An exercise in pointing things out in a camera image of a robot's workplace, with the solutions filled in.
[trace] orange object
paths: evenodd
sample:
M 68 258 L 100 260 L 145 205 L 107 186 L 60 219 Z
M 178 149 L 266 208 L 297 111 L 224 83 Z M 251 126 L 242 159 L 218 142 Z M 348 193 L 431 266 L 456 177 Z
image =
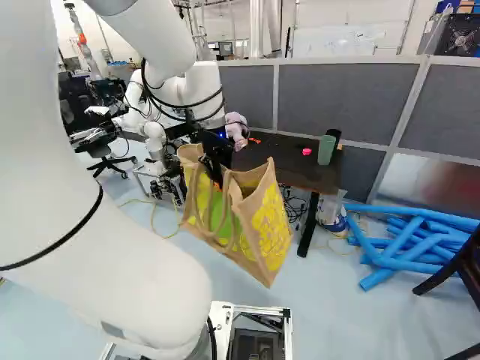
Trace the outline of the orange object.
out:
M 85 37 L 85 34 L 83 34 L 83 33 L 78 35 L 78 40 L 81 44 L 84 44 L 84 45 L 87 44 L 87 38 Z

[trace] fan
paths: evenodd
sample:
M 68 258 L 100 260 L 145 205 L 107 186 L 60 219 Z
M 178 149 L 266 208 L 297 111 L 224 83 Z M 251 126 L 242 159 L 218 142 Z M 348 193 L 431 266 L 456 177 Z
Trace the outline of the fan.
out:
M 478 36 L 476 38 L 477 32 L 479 30 L 454 30 L 452 29 L 452 33 L 450 39 L 448 40 L 448 48 L 445 51 L 445 55 L 447 56 L 472 56 L 475 54 L 478 43 Z
M 453 13 L 447 20 L 435 55 L 477 56 L 480 50 L 480 17 L 478 14 Z

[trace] blue pool noodle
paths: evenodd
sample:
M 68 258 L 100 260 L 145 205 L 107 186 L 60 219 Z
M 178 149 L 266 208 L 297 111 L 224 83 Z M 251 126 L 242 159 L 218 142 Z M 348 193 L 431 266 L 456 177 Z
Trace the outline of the blue pool noodle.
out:
M 389 217 L 387 223 L 400 229 L 403 229 L 408 224 L 408 222 L 399 217 Z M 421 238 L 427 238 L 428 236 L 433 235 L 433 233 L 425 229 L 417 229 L 415 230 L 414 235 L 420 236 Z
M 443 239 L 447 239 L 449 237 L 448 235 L 435 234 L 429 238 L 426 238 L 425 240 L 422 239 L 421 242 L 419 242 L 414 248 L 402 253 L 398 259 L 384 258 L 377 252 L 375 247 L 368 242 L 359 226 L 349 215 L 347 215 L 346 220 L 348 221 L 353 234 L 360 241 L 365 253 L 367 253 L 375 265 L 383 267 L 379 271 L 375 271 L 373 274 L 360 281 L 359 285 L 364 291 L 368 291 L 372 287 L 375 287 L 378 283 L 390 278 L 395 273 L 394 270 L 408 270 L 412 272 L 435 274 L 442 268 L 442 266 L 439 265 L 421 264 L 418 262 L 411 262 L 410 260 L 419 257 L 426 250 Z
M 445 264 L 447 263 L 447 260 L 442 258 L 441 256 L 438 256 L 434 253 L 424 253 L 423 255 L 420 255 L 415 259 L 416 263 L 426 263 L 426 264 Z M 360 263 L 364 265 L 371 265 L 372 260 L 366 253 L 364 253 L 360 257 Z
M 360 241 L 357 240 L 355 236 L 349 236 L 346 241 L 349 245 L 360 246 Z M 377 249 L 385 249 L 392 243 L 391 238 L 368 238 L 368 241 Z M 409 240 L 405 244 L 403 244 L 401 250 L 408 250 L 413 248 L 414 246 L 415 243 Z
M 401 234 L 385 248 L 382 252 L 382 257 L 393 257 L 401 249 L 402 245 L 407 242 L 409 237 L 423 224 L 424 220 L 425 219 L 420 216 L 414 217 L 409 224 L 403 228 Z
M 387 226 L 387 231 L 392 234 L 400 234 L 402 229 L 397 228 L 396 226 L 389 225 Z M 415 243 L 421 242 L 424 239 L 420 238 L 419 236 L 412 235 L 410 237 L 410 240 L 414 241 Z M 451 252 L 451 250 L 457 252 L 460 250 L 461 246 L 458 246 L 452 238 L 448 238 L 448 240 L 443 240 L 441 244 L 445 244 L 445 246 L 448 249 L 445 249 L 441 246 L 435 245 L 432 247 L 432 252 L 436 253 L 437 255 L 440 255 L 441 257 L 445 257 L 447 260 L 450 260 L 455 254 Z
M 460 231 L 459 229 L 454 229 L 453 227 L 446 226 L 443 223 L 437 223 L 436 221 L 426 221 L 428 228 L 432 231 L 436 231 L 438 233 L 445 233 L 450 234 L 458 238 L 458 241 L 464 243 L 468 240 L 471 234 L 468 232 Z
M 377 206 L 377 205 L 362 205 L 362 204 L 344 204 L 345 209 L 353 212 L 383 212 L 386 214 L 397 215 L 413 215 L 422 216 L 423 218 L 441 221 L 446 224 L 452 224 L 462 230 L 469 230 L 472 232 L 480 224 L 476 219 L 469 217 L 461 217 L 452 214 L 444 214 L 438 211 L 427 210 L 425 208 L 407 208 L 401 206 Z

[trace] robotic arm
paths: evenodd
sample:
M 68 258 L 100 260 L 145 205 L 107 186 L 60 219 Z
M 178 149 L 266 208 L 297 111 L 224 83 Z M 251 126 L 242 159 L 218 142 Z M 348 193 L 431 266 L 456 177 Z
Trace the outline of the robotic arm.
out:
M 164 131 L 157 120 L 160 112 L 165 113 L 165 104 L 169 105 L 167 108 L 198 104 L 189 109 L 195 119 L 205 119 L 201 121 L 202 128 L 225 125 L 217 63 L 195 63 L 194 42 L 170 1 L 85 2 L 147 59 L 128 84 L 124 102 L 130 111 L 121 126 L 146 135 L 151 153 L 161 150 Z M 151 97 L 141 105 L 144 89 Z
M 148 59 L 144 75 L 157 98 L 192 104 L 220 88 L 215 63 L 194 64 L 193 41 L 170 1 L 86 2 Z M 60 117 L 49 0 L 30 1 L 28 9 L 4 1 L 0 34 L 8 36 L 0 57 L 8 69 L 0 83 L 1 276 L 64 302 L 150 359 L 187 358 L 209 314 L 208 275 L 125 217 L 76 159 Z M 130 87 L 127 96 L 138 94 Z M 194 115 L 220 104 L 218 95 Z M 205 126 L 223 116 L 221 109 Z M 152 139 L 161 135 L 158 124 L 135 119 L 128 121 Z

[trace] whiteboard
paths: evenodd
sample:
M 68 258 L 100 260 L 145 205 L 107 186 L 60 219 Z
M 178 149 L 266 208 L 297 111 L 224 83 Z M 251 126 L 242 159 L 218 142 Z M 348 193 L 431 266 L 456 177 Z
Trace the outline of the whiteboard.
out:
M 293 57 L 373 55 L 377 47 L 397 49 L 404 28 L 405 22 L 298 28 Z

